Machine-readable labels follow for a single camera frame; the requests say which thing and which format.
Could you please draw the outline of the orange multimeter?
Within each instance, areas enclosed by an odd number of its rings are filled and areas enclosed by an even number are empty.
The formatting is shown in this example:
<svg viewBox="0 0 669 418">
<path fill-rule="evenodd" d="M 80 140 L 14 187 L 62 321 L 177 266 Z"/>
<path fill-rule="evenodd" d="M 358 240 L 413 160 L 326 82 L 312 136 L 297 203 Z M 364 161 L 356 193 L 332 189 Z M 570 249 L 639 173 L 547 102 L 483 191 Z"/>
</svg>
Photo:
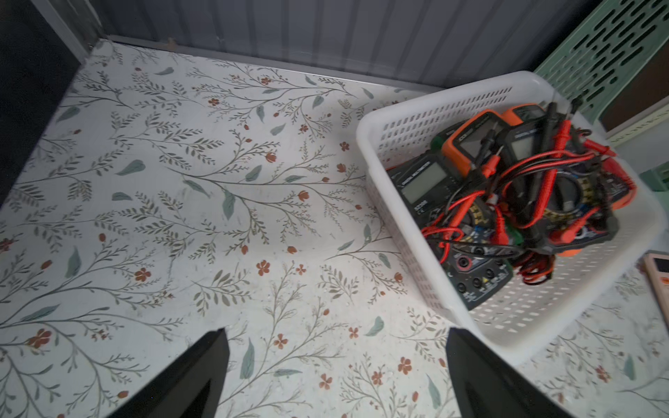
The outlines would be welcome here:
<svg viewBox="0 0 669 418">
<path fill-rule="evenodd" d="M 522 104 L 509 108 L 501 115 L 501 119 L 510 126 L 516 126 L 544 116 L 545 111 L 538 104 Z"/>
</svg>

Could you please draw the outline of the dark green multimeter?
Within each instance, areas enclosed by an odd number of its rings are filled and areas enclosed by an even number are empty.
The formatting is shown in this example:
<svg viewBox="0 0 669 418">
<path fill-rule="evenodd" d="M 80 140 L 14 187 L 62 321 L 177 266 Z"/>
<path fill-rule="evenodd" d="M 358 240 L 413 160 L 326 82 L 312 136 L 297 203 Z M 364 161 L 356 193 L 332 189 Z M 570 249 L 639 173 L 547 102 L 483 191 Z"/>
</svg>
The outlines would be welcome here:
<svg viewBox="0 0 669 418">
<path fill-rule="evenodd" d="M 430 141 L 430 151 L 440 153 L 441 155 L 451 155 L 453 153 L 453 134 L 439 133 Z"/>
<path fill-rule="evenodd" d="M 443 264 L 449 282 L 468 311 L 478 308 L 501 291 L 514 275 L 511 246 L 474 243 L 451 244 Z"/>
</svg>

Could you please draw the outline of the small black multimeter with leads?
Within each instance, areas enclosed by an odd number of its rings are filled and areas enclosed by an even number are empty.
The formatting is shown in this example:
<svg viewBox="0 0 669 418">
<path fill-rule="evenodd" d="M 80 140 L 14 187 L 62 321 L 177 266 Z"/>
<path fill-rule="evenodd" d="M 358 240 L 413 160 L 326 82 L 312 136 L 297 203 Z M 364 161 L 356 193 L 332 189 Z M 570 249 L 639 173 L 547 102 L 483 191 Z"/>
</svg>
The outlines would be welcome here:
<svg viewBox="0 0 669 418">
<path fill-rule="evenodd" d="M 493 190 L 522 246 L 539 254 L 578 253 L 607 240 L 601 157 L 608 150 L 591 141 L 591 130 L 571 126 L 570 137 L 555 147 L 567 117 L 554 102 L 543 118 L 511 126 L 498 136 L 501 170 Z"/>
</svg>

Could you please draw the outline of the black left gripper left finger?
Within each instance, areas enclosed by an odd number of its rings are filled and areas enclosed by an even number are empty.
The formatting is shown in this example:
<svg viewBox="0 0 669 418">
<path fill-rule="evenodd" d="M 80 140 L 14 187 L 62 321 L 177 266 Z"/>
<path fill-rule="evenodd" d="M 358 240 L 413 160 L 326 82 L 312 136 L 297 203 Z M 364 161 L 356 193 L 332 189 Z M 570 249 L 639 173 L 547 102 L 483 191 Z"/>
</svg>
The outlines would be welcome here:
<svg viewBox="0 0 669 418">
<path fill-rule="evenodd" d="M 111 416 L 214 417 L 229 358 L 226 331 L 210 331 Z"/>
</svg>

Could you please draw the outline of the orange multimeter diagonal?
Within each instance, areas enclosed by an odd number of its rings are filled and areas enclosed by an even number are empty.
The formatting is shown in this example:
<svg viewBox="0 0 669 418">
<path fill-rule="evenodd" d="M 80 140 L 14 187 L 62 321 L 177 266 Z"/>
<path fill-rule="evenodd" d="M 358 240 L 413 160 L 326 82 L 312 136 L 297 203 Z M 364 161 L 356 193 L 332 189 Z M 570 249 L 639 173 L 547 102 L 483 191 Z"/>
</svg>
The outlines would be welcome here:
<svg viewBox="0 0 669 418">
<path fill-rule="evenodd" d="M 490 110 L 482 111 L 466 120 L 446 139 L 442 145 L 442 155 L 465 177 L 484 148 L 482 145 L 484 137 L 493 131 L 493 139 L 496 139 L 500 132 L 508 128 L 510 125 L 500 114 Z"/>
</svg>

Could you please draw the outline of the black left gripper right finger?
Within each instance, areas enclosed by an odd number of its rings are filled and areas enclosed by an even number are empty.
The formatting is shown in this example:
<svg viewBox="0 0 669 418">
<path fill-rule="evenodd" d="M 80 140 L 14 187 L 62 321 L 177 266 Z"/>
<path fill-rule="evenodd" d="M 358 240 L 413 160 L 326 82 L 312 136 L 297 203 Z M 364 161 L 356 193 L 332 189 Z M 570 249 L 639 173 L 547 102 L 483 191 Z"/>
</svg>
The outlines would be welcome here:
<svg viewBox="0 0 669 418">
<path fill-rule="evenodd" d="M 571 415 L 466 329 L 449 330 L 445 353 L 463 417 Z"/>
</svg>

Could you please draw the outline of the tiny black multimeter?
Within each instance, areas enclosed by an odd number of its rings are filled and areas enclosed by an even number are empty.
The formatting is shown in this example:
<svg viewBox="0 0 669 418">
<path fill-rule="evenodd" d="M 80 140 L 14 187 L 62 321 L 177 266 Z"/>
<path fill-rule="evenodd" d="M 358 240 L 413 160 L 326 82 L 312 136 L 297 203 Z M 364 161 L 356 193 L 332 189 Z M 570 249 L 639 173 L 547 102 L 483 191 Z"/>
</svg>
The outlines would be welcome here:
<svg viewBox="0 0 669 418">
<path fill-rule="evenodd" d="M 486 202 L 486 179 L 464 177 L 447 158 L 427 151 L 387 170 L 402 202 L 435 255 L 509 259 L 518 254 L 505 218 Z"/>
</svg>

